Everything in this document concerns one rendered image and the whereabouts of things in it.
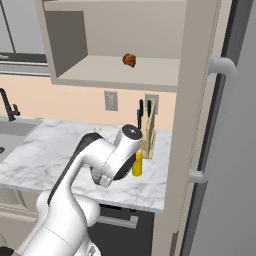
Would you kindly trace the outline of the grey sink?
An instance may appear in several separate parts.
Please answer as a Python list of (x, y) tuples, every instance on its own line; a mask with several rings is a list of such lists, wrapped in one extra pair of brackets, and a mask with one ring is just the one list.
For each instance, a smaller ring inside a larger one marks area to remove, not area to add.
[(40, 121), (0, 119), (0, 163), (7, 158), (33, 132)]

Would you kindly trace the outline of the open beige wall cabinet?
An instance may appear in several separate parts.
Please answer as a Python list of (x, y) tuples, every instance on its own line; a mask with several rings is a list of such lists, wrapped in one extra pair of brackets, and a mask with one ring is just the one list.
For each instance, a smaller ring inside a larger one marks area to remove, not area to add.
[[(186, 0), (36, 0), (56, 85), (175, 92)], [(136, 56), (134, 68), (122, 58)]]

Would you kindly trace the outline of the wooden knife block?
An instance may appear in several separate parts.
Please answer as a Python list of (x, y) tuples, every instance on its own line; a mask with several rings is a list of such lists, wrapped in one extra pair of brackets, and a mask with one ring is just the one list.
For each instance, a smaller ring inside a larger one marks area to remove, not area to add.
[(142, 117), (142, 144), (140, 149), (142, 150), (142, 155), (145, 159), (151, 159), (153, 157), (156, 130), (155, 130), (155, 115), (151, 113), (147, 114), (147, 110), (144, 110), (144, 115)]

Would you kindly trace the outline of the tall beige side panel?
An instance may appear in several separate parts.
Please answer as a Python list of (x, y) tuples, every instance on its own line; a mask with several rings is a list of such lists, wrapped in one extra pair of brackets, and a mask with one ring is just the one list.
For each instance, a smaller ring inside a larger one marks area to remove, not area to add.
[(151, 256), (169, 256), (178, 230), (220, 3), (187, 1), (164, 211), (155, 216)]

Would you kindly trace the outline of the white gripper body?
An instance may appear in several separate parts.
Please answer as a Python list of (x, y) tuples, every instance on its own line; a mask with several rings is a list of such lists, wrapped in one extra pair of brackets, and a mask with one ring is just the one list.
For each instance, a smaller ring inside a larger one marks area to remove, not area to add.
[(108, 188), (113, 181), (114, 174), (109, 168), (97, 169), (91, 167), (91, 176), (95, 184)]

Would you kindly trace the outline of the grey wall outlet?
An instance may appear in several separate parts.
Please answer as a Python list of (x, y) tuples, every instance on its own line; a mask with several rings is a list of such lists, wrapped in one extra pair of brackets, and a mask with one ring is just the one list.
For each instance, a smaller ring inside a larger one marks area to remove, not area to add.
[(145, 106), (147, 108), (147, 101), (153, 100), (155, 103), (155, 114), (158, 115), (158, 106), (159, 106), (159, 94), (145, 94)]
[(117, 97), (116, 92), (105, 91), (104, 99), (105, 99), (105, 109), (107, 111), (117, 111), (118, 110), (118, 97)]

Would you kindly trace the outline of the beige base cupboard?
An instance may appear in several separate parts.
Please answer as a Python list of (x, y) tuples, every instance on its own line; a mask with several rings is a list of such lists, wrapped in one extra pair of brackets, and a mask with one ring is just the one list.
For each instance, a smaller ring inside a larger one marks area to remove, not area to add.
[(0, 186), (0, 244), (17, 250), (37, 221), (39, 192)]

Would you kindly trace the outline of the black tap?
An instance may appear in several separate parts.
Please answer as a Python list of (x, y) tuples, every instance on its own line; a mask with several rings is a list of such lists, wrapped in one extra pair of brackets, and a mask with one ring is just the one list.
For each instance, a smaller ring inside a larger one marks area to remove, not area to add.
[(6, 91), (3, 88), (0, 88), (0, 95), (2, 96), (5, 110), (7, 112), (8, 120), (10, 122), (16, 120), (16, 116), (20, 115), (20, 111), (18, 109), (18, 106), (16, 104), (10, 105)]

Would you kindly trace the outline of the grey window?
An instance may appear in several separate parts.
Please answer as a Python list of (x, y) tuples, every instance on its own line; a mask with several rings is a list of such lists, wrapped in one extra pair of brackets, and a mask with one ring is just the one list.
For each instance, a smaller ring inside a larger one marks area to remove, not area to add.
[(0, 74), (50, 75), (36, 0), (0, 0)]

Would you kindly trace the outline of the black dishwasher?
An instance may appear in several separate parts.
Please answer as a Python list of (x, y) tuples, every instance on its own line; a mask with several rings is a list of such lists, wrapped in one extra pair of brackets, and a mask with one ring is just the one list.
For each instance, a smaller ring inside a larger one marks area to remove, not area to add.
[(88, 229), (101, 256), (151, 256), (155, 214), (101, 204), (101, 216), (129, 221), (136, 216), (136, 228), (97, 222)]

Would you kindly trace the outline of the grey fridge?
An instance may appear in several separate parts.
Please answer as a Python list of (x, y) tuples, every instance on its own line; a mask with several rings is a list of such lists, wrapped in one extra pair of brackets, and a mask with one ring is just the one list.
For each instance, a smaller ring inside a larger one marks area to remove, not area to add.
[(232, 0), (179, 256), (256, 256), (256, 0)]

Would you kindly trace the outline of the yellow mustard bottle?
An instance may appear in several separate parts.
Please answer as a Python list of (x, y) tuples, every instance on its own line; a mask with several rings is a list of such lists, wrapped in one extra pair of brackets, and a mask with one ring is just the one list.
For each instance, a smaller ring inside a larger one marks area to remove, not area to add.
[(132, 175), (135, 177), (139, 177), (142, 175), (142, 150), (139, 149), (136, 152), (136, 160), (132, 165)]

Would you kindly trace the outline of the brown round food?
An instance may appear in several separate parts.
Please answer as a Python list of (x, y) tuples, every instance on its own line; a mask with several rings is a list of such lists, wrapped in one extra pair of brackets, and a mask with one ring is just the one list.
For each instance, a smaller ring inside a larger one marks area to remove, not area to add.
[(122, 61), (125, 65), (128, 65), (132, 68), (136, 65), (136, 56), (130, 53), (127, 53), (123, 56)]

